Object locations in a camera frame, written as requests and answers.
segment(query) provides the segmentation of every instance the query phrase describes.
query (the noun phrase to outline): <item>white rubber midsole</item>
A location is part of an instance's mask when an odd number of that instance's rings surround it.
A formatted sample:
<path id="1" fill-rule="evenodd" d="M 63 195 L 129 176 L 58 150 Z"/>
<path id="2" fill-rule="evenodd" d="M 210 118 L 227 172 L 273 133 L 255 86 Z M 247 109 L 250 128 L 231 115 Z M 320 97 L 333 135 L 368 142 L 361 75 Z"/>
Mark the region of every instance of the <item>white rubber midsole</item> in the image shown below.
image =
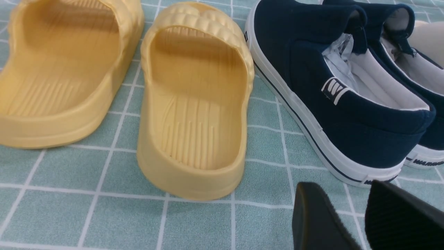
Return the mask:
<path id="1" fill-rule="evenodd" d="M 444 165 L 444 151 L 416 145 L 408 154 L 405 165 L 417 169 L 430 169 Z"/>
<path id="2" fill-rule="evenodd" d="M 245 24 L 245 37 L 255 62 L 256 73 L 297 122 L 327 169 L 336 178 L 354 186 L 370 187 L 372 180 L 393 180 L 401 171 L 404 161 L 390 168 L 377 169 L 358 164 L 346 157 L 328 139 L 314 115 L 300 98 L 291 91 L 279 73 L 270 64 L 262 53 L 254 33 L 254 14 L 259 2 L 252 7 Z"/>

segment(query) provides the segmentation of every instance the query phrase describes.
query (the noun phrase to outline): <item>checkered mat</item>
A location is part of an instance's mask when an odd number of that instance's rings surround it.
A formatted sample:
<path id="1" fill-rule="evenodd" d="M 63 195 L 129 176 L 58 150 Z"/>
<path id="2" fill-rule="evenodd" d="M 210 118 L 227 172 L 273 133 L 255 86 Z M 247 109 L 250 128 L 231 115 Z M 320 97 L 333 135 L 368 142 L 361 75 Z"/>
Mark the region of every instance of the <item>checkered mat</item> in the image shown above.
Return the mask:
<path id="1" fill-rule="evenodd" d="M 0 67 L 8 58 L 9 13 L 0 0 Z M 256 0 L 209 3 L 245 25 Z M 146 27 L 176 0 L 142 0 Z M 444 20 L 443 0 L 404 2 L 417 20 Z M 363 249 L 369 190 L 348 186 L 322 165 L 301 130 L 256 77 L 248 109 L 246 170 L 240 186 L 212 202 L 191 202 L 153 187 L 135 157 L 144 90 L 140 48 L 100 128 L 50 150 L 0 147 L 0 249 L 290 250 L 295 186 L 319 183 Z M 405 167 L 395 183 L 444 210 L 444 168 Z"/>

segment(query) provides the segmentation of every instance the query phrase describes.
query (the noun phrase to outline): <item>yellow slide sandal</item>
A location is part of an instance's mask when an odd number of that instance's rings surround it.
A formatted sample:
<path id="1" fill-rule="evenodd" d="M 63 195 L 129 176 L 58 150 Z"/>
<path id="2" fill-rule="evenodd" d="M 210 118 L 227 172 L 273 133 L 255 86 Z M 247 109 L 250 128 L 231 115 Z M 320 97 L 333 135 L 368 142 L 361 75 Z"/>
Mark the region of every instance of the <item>yellow slide sandal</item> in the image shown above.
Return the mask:
<path id="1" fill-rule="evenodd" d="M 0 75 L 0 144 L 47 148 L 94 132 L 143 26 L 140 0 L 22 0 Z"/>
<path id="2" fill-rule="evenodd" d="M 242 179 L 253 59 L 239 26 L 209 5 L 164 9 L 142 43 L 137 159 L 158 188 L 212 200 Z"/>

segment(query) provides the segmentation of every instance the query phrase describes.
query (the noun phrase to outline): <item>pull tab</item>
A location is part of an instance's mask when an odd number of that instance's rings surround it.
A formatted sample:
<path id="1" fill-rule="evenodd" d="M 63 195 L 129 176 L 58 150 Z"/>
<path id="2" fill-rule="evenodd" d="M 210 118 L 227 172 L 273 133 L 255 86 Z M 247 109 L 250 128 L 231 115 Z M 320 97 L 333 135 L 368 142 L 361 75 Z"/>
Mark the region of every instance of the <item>pull tab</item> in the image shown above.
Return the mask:
<path id="1" fill-rule="evenodd" d="M 350 18 L 344 33 L 353 36 L 353 53 L 364 54 L 367 51 L 367 37 L 360 18 Z"/>
<path id="2" fill-rule="evenodd" d="M 413 49 L 410 46 L 410 44 L 408 44 L 408 41 L 407 41 L 408 34 L 407 34 L 406 31 L 393 31 L 393 30 L 390 30 L 390 31 L 387 32 L 387 35 L 389 36 L 389 39 L 395 45 L 398 46 L 399 50 L 402 53 L 414 56 L 413 55 Z"/>

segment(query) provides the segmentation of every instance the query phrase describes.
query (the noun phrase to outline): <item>navy canvas sneaker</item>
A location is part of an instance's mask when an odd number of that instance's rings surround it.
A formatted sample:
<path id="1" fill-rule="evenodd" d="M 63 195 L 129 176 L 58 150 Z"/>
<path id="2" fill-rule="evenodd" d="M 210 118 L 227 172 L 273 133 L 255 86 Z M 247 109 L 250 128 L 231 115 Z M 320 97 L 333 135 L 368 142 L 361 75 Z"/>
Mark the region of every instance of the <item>navy canvas sneaker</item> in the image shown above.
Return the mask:
<path id="1" fill-rule="evenodd" d="M 341 181 L 393 180 L 435 117 L 367 49 L 356 5 L 260 0 L 245 39 L 256 72 Z"/>
<path id="2" fill-rule="evenodd" d="M 405 164 L 415 168 L 443 165 L 444 70 L 408 44 L 407 38 L 415 25 L 413 10 L 405 4 L 368 4 L 353 0 L 324 0 L 322 4 L 357 4 L 365 10 L 368 17 L 365 32 L 373 56 L 394 78 L 436 109 L 435 120 L 408 154 Z"/>

